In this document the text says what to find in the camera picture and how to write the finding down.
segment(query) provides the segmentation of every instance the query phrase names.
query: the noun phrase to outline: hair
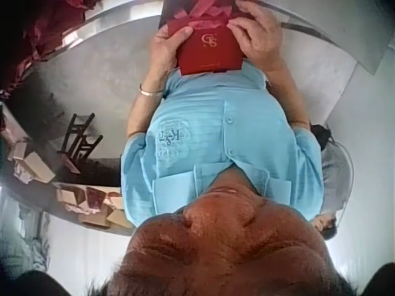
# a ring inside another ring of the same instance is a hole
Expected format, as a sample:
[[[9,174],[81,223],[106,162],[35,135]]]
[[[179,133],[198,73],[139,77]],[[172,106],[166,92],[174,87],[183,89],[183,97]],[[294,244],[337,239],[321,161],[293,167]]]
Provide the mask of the hair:
[[[362,296],[393,296],[395,295],[395,263],[382,266],[367,284]]]
[[[320,231],[320,234],[322,235],[322,237],[326,240],[329,241],[332,238],[334,238],[337,233],[338,233],[338,228],[336,226],[336,217],[334,217],[331,221],[330,221],[330,226],[325,228],[324,230]]]
[[[142,279],[141,277],[132,277],[125,288],[115,289],[109,294],[109,283],[102,287],[91,287],[87,296],[172,296],[167,288],[163,285],[157,285],[157,282],[150,281],[150,277]],[[195,295],[192,291],[185,290],[181,295]],[[262,296],[272,295],[266,291],[260,291]],[[315,287],[315,285],[294,285],[286,289],[279,296],[358,296],[356,289],[342,275],[338,274],[335,281],[330,284]]]
[[[334,238],[337,235],[337,233],[338,233],[338,228],[336,226],[332,226],[331,228],[326,228],[320,232],[320,234],[326,241],[329,241],[332,238]]]

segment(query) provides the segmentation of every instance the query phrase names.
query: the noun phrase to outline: silver bracelet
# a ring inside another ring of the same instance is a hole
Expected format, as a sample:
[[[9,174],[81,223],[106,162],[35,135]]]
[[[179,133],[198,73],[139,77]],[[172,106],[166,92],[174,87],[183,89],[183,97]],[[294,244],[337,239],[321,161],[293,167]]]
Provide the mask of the silver bracelet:
[[[164,90],[156,91],[156,92],[143,91],[143,89],[141,88],[141,83],[139,86],[139,90],[142,95],[147,97],[162,97],[163,93],[165,92]]]

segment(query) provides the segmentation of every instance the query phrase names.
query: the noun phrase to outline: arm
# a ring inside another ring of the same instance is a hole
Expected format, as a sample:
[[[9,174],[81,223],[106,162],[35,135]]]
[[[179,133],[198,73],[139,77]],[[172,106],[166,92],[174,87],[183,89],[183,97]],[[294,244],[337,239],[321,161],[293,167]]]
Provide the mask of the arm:
[[[167,77],[158,77],[149,73],[141,89],[150,93],[156,93],[163,90]],[[127,138],[131,138],[137,133],[146,133],[151,122],[152,116],[160,104],[162,96],[147,97],[139,93],[133,102],[127,127]]]
[[[292,128],[300,127],[310,130],[310,120],[303,96],[285,62],[282,64],[277,70],[265,73],[269,81],[270,93],[282,106]]]
[[[167,25],[155,34],[151,41],[151,63],[149,72],[141,89],[149,93],[164,90],[166,80],[176,65],[176,51],[178,47],[191,36],[193,28],[184,27],[173,36],[169,36]],[[137,133],[146,133],[152,116],[160,104],[162,95],[137,95],[131,108],[127,126],[127,138]]]
[[[270,90],[285,111],[289,124],[293,128],[310,130],[302,94],[280,55],[282,30],[279,22],[257,3],[237,0],[236,4],[255,20],[238,17],[229,21],[228,28],[245,55],[267,75]]]

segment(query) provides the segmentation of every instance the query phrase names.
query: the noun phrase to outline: ribbon bow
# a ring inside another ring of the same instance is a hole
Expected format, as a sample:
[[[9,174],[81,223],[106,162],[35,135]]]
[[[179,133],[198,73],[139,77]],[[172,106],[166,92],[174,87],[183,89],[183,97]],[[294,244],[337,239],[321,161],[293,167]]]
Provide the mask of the ribbon bow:
[[[195,30],[212,29],[225,26],[224,19],[228,19],[232,13],[232,6],[214,6],[218,0],[197,0],[189,15],[184,9],[180,9],[175,15],[175,19],[190,18],[188,25]],[[216,20],[193,20],[199,17],[219,17]]]

